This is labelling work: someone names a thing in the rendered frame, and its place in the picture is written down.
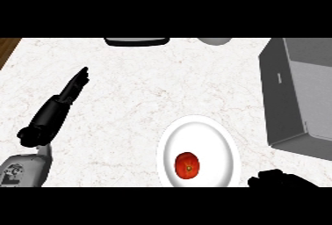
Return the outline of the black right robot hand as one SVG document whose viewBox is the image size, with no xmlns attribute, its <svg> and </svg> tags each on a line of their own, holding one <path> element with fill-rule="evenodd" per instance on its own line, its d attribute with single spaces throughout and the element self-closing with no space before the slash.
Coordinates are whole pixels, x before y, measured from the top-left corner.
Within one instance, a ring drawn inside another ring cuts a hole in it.
<svg viewBox="0 0 332 225">
<path fill-rule="evenodd" d="M 295 174 L 287 174 L 279 169 L 260 171 L 259 177 L 248 179 L 250 187 L 270 188 L 316 188 L 316 185 Z"/>
</svg>

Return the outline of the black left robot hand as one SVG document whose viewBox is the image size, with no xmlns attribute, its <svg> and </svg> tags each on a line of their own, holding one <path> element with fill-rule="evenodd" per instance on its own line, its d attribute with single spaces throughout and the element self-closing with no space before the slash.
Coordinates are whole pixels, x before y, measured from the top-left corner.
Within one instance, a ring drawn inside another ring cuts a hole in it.
<svg viewBox="0 0 332 225">
<path fill-rule="evenodd" d="M 53 95 L 40 107 L 28 126 L 20 130 L 17 137 L 24 147 L 46 146 L 52 142 L 67 119 L 73 103 L 89 81 L 89 68 L 84 67 L 71 78 L 61 94 Z"/>
</svg>

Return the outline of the white round plate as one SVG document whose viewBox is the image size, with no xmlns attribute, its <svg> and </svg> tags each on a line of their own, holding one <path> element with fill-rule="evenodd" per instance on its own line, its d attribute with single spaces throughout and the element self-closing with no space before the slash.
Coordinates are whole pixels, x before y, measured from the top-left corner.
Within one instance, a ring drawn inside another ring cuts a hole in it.
<svg viewBox="0 0 332 225">
<path fill-rule="evenodd" d="M 198 157 L 198 175 L 183 179 L 176 173 L 177 156 Z M 210 117 L 179 118 L 163 133 L 157 148 L 157 170 L 164 187 L 236 187 L 241 182 L 241 156 L 223 125 Z"/>
</svg>

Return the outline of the red-orange round squash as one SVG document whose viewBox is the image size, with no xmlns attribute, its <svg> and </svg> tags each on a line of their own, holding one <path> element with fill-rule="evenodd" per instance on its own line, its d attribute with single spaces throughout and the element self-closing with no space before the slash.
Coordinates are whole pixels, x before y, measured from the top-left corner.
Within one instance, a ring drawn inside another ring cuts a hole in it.
<svg viewBox="0 0 332 225">
<path fill-rule="evenodd" d="M 200 160 L 194 153 L 185 152 L 176 158 L 176 174 L 182 179 L 192 179 L 200 172 Z"/>
</svg>

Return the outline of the grey open box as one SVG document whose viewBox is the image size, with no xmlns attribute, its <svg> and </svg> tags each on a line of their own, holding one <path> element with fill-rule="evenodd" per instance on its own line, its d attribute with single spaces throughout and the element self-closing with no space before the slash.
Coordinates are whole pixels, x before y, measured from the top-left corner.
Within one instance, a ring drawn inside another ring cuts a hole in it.
<svg viewBox="0 0 332 225">
<path fill-rule="evenodd" d="M 273 38 L 260 53 L 267 142 L 332 161 L 332 38 Z"/>
</svg>

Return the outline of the pale grey round object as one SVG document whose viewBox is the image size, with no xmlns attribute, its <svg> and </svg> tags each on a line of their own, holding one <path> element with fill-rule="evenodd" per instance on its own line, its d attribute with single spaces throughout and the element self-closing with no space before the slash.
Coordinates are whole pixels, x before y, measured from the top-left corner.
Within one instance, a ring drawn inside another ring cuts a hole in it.
<svg viewBox="0 0 332 225">
<path fill-rule="evenodd" d="M 220 46 L 231 42 L 231 38 L 200 38 L 200 40 L 211 46 Z"/>
</svg>

